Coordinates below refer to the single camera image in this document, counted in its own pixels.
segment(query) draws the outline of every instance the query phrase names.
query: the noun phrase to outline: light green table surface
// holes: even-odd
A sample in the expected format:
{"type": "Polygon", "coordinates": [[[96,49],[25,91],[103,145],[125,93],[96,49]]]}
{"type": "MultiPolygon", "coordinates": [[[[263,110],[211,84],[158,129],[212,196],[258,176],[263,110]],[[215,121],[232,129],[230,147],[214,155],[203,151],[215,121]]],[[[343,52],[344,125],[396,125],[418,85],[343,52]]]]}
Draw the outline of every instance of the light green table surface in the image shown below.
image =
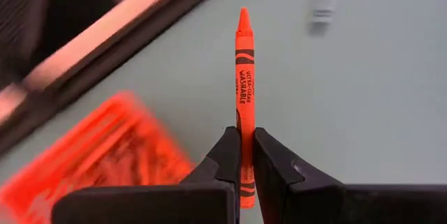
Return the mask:
{"type": "MultiPolygon", "coordinates": [[[[195,162],[235,124],[234,32],[256,37],[257,125],[349,183],[447,183],[446,0],[207,0],[0,160],[0,183],[103,101],[133,90],[195,162]]],[[[242,223],[261,223],[257,206],[242,223]]]]}

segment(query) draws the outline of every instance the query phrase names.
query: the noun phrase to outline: orange crayon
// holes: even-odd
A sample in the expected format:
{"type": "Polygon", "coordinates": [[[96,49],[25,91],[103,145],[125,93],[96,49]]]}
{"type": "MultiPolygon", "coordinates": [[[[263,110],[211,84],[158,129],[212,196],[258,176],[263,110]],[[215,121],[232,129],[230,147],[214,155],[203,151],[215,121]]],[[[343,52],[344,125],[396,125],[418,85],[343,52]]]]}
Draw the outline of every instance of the orange crayon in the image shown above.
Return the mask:
{"type": "Polygon", "coordinates": [[[254,37],[249,12],[240,11],[236,31],[236,114],[237,129],[242,137],[240,206],[252,208],[255,202],[253,173],[253,134],[255,129],[254,37]]]}

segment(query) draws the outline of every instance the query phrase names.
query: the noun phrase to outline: crayon wrapper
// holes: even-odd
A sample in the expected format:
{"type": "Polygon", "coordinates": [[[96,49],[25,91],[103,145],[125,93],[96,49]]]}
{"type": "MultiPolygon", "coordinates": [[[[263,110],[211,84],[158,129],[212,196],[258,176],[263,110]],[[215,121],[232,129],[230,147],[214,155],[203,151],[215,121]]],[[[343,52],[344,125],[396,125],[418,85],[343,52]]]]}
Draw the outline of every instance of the crayon wrapper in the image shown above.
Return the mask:
{"type": "MultiPolygon", "coordinates": [[[[236,39],[245,49],[253,48],[252,37],[236,39]]],[[[242,137],[241,207],[254,206],[253,134],[255,130],[255,65],[254,57],[246,52],[236,54],[237,128],[242,137]]]]}

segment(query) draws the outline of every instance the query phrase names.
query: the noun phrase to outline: table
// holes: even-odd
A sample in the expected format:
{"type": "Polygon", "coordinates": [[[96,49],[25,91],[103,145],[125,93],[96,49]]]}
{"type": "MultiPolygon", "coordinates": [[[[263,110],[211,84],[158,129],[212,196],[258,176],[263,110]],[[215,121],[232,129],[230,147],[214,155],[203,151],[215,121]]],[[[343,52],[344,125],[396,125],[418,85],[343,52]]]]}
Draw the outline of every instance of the table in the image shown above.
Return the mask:
{"type": "MultiPolygon", "coordinates": [[[[346,183],[447,183],[447,3],[207,0],[0,160],[0,183],[108,97],[134,91],[199,162],[235,124],[234,32],[256,37],[257,125],[346,183]]],[[[259,207],[241,223],[261,223],[259,207]]]]}

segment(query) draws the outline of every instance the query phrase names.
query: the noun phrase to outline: crayon tip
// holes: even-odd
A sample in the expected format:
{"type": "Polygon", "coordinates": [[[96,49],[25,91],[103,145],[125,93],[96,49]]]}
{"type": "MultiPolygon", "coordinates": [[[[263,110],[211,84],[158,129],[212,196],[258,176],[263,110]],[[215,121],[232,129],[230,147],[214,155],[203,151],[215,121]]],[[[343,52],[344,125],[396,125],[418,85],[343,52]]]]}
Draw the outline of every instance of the crayon tip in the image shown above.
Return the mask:
{"type": "Polygon", "coordinates": [[[245,7],[240,10],[239,25],[237,26],[237,30],[251,31],[249,11],[245,7]]]}

